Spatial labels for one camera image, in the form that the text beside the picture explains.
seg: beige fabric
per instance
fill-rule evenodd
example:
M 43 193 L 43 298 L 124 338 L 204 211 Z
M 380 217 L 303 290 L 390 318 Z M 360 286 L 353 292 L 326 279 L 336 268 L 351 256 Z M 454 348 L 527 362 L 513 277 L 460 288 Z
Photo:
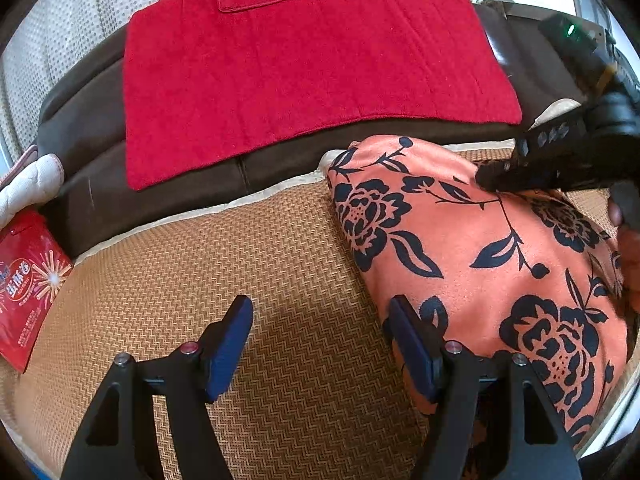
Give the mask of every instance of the beige fabric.
M 602 222 L 603 193 L 572 200 Z M 231 391 L 210 411 L 235 478 L 407 478 L 426 424 L 404 392 L 324 182 L 166 219 L 87 256 L 52 307 L 27 372 L 0 360 L 0 418 L 59 474 L 113 356 L 167 354 L 240 292 L 255 300 L 254 328 Z M 588 438 L 639 362 L 636 346 Z M 161 402 L 156 417 L 167 478 L 180 478 Z

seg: red snack bag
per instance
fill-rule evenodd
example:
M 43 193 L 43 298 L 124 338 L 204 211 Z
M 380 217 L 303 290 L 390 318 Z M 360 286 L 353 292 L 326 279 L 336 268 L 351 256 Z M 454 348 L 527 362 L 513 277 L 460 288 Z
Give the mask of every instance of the red snack bag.
M 0 354 L 20 373 L 72 267 L 34 210 L 0 231 Z

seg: orange floral pillow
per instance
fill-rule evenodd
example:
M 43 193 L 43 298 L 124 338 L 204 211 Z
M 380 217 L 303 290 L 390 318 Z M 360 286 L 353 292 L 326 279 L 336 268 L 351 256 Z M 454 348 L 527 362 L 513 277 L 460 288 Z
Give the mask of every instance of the orange floral pillow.
M 339 155 L 327 179 L 399 365 L 387 306 L 404 294 L 476 355 L 526 355 L 577 444 L 626 360 L 619 254 L 563 195 L 489 193 L 475 173 L 430 142 L 376 136 Z

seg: white cloth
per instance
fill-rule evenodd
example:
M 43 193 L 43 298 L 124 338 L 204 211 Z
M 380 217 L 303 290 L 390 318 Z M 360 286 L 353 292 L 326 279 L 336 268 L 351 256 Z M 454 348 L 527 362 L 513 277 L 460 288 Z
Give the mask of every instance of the white cloth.
M 65 170 L 55 155 L 44 155 L 22 170 L 0 190 L 0 229 L 27 206 L 48 202 L 65 181 Z

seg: screw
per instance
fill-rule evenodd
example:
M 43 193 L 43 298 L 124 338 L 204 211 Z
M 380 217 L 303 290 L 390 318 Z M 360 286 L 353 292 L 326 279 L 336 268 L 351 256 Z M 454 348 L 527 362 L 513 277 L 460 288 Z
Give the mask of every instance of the screw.
M 124 366 L 129 361 L 131 361 L 131 354 L 128 354 L 126 352 L 120 352 L 119 354 L 116 354 L 116 357 L 113 358 L 113 364 L 118 366 Z
M 186 343 L 182 343 L 180 345 L 180 352 L 185 355 L 192 355 L 198 351 L 198 348 L 200 347 L 195 341 L 187 341 Z
M 526 366 L 529 360 L 521 353 L 516 352 L 511 356 L 511 360 L 516 363 L 518 366 Z
M 462 345 L 457 341 L 447 341 L 444 343 L 444 349 L 450 354 L 459 354 L 462 352 Z

